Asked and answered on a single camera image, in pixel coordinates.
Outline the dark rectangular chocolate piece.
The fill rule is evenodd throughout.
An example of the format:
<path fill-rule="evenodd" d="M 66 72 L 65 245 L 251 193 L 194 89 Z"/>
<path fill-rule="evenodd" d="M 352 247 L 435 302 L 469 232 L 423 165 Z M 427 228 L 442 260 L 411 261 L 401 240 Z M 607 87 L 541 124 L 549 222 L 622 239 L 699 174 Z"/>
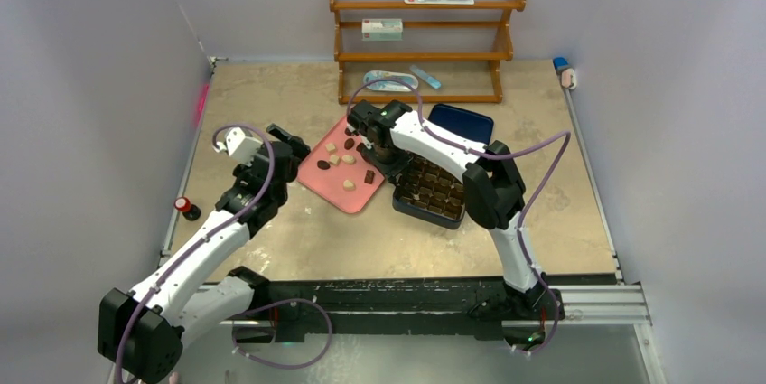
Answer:
<path fill-rule="evenodd" d="M 375 172 L 372 170 L 367 170 L 364 177 L 364 183 L 365 184 L 373 184 L 375 179 Z"/>

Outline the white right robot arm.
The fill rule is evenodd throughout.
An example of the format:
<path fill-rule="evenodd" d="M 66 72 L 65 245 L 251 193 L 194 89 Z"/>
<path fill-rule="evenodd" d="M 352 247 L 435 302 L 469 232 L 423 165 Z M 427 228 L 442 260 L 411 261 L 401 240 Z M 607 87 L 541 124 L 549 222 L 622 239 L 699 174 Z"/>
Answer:
<path fill-rule="evenodd" d="M 363 158 L 391 183 L 409 170 L 416 156 L 458 180 L 465 211 L 490 233 L 499 254 L 510 288 L 509 310 L 528 318 L 541 308 L 537 288 L 546 283 L 522 227 L 526 185 L 506 145 L 462 138 L 397 100 L 382 108 L 368 101 L 348 108 L 347 128 L 361 138 Z"/>

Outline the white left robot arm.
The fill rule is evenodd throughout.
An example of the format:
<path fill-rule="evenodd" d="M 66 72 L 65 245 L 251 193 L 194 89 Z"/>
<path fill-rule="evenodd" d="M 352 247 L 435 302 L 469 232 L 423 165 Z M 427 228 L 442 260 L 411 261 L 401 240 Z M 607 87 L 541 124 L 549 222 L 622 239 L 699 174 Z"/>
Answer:
<path fill-rule="evenodd" d="M 233 185 L 175 255 L 128 291 L 111 289 L 99 303 L 97 351 L 114 363 L 114 383 L 165 379 L 184 346 L 210 323 L 203 305 L 218 314 L 228 308 L 248 320 L 268 311 L 267 292 L 237 277 L 220 284 L 219 301 L 197 291 L 277 215 L 311 148 L 275 124 L 266 131 L 243 124 L 222 126 L 212 145 L 236 160 Z"/>

